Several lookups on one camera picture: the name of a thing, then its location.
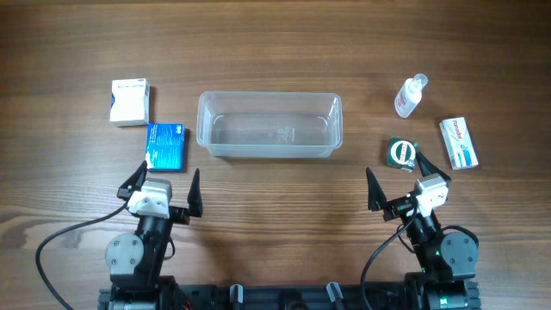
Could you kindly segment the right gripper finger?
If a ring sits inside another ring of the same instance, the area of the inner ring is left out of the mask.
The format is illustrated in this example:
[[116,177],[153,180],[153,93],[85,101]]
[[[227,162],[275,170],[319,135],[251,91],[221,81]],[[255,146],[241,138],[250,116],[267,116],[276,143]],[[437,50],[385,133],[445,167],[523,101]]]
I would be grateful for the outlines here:
[[366,175],[368,181],[368,209],[381,211],[387,206],[387,198],[374,172],[369,167],[366,168]]
[[416,160],[423,177],[438,174],[445,182],[451,181],[451,177],[431,163],[422,152],[416,152]]

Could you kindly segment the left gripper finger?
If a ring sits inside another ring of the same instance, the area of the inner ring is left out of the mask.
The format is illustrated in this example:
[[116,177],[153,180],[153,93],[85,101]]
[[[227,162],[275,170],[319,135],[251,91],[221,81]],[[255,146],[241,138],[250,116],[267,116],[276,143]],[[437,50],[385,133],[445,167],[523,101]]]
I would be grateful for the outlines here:
[[138,169],[119,187],[119,192],[133,192],[139,190],[145,181],[148,172],[147,162],[143,161]]
[[193,175],[193,180],[189,188],[189,194],[187,197],[187,203],[189,205],[189,215],[192,217],[202,217],[203,205],[201,199],[200,189],[200,169],[197,168]]

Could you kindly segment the blue medicine box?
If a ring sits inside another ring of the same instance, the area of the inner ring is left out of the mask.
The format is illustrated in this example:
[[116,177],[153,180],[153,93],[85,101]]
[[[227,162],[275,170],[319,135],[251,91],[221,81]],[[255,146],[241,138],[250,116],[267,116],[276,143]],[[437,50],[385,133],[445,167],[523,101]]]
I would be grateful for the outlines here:
[[149,171],[180,171],[183,168],[185,127],[181,123],[150,123],[147,126],[145,161]]

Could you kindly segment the white medicine box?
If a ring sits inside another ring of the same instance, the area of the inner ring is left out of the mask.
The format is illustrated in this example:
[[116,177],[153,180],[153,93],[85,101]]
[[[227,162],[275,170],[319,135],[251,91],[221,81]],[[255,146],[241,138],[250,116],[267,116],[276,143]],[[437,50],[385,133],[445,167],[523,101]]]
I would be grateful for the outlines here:
[[109,120],[117,127],[149,123],[150,85],[145,78],[113,80]]

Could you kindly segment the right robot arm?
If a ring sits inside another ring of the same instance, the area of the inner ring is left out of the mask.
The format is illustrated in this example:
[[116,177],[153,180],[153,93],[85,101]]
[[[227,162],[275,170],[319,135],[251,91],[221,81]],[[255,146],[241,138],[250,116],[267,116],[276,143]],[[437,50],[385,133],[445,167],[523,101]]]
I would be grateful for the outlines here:
[[360,290],[365,309],[373,306],[368,299],[367,274],[375,259],[395,240],[405,234],[412,244],[421,270],[404,278],[405,295],[410,309],[473,309],[475,265],[480,241],[462,226],[442,226],[435,209],[448,200],[451,177],[437,168],[425,155],[417,152],[422,177],[413,191],[389,200],[374,172],[366,169],[368,209],[383,213],[383,220],[400,219],[402,225],[385,240],[365,263]]

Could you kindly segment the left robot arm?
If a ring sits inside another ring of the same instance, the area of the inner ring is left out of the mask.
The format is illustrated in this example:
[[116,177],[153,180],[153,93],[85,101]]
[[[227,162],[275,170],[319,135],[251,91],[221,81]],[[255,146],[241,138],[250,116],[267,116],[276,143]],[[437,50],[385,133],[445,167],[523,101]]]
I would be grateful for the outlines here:
[[113,238],[106,248],[111,288],[101,292],[100,309],[191,309],[191,301],[179,288],[174,276],[160,274],[168,245],[173,244],[175,224],[188,225],[203,213],[200,171],[196,170],[185,207],[170,204],[171,182],[147,176],[147,163],[118,188],[123,208],[139,219],[133,233]]

